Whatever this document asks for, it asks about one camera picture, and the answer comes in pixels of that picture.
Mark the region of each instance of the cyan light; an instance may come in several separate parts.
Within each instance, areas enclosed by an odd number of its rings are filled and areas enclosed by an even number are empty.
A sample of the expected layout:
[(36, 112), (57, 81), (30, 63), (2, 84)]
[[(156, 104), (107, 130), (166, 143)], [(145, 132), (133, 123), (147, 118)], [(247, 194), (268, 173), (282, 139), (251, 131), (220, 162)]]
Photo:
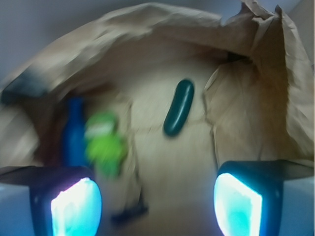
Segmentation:
[(262, 196), (229, 173), (214, 188), (217, 222), (225, 236), (259, 236)]
[(93, 236), (102, 212), (98, 185), (83, 178), (51, 201), (54, 236)]

